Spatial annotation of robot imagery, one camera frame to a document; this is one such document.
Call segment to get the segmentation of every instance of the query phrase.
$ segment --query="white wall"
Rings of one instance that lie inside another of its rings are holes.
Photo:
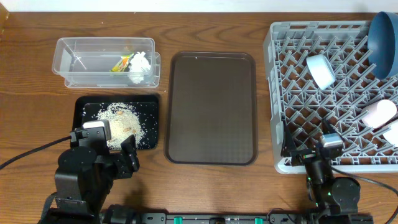
[[[398,12],[398,0],[0,0],[10,12]]]

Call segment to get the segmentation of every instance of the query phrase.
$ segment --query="yellow candy wrapper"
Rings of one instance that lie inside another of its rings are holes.
[[[124,72],[124,70],[129,65],[129,61],[132,58],[134,53],[129,55],[122,55],[120,61],[110,70],[110,72]]]

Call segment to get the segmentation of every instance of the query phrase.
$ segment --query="wooden table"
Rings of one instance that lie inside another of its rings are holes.
[[[0,41],[0,163],[68,135],[77,98],[96,94],[160,95],[159,144],[139,151],[140,171],[114,182],[104,207],[113,203],[139,211],[170,213],[266,213],[303,210],[304,175],[281,175],[272,160],[269,89],[262,42],[275,21],[371,20],[374,14],[309,13],[11,13]],[[68,89],[51,71],[61,37],[152,37],[162,56],[154,89]],[[164,156],[170,60],[180,51],[247,52],[256,60],[259,156],[247,167],[182,166]],[[64,142],[18,160],[0,171],[0,223],[37,223],[46,197],[55,191],[58,156]],[[366,174],[398,187],[398,174]],[[359,211],[384,223],[396,196],[361,182]]]

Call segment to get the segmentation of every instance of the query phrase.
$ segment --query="clear plastic container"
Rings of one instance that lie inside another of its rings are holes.
[[[149,69],[110,72],[122,55],[141,52]],[[154,88],[159,85],[160,55],[151,38],[67,37],[57,42],[52,70],[69,88]]]

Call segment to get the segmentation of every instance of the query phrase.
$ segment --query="dish rack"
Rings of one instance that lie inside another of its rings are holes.
[[[275,22],[264,41],[264,62],[271,98],[271,135],[274,165],[281,174],[305,174],[280,156],[284,125],[297,149],[309,147],[322,135],[327,119],[344,139],[343,155],[332,165],[345,172],[397,172],[398,147],[382,136],[387,130],[363,124],[361,110],[381,99],[398,105],[398,78],[378,80],[369,64],[370,21]],[[323,54],[333,67],[336,82],[318,88],[306,57]]]

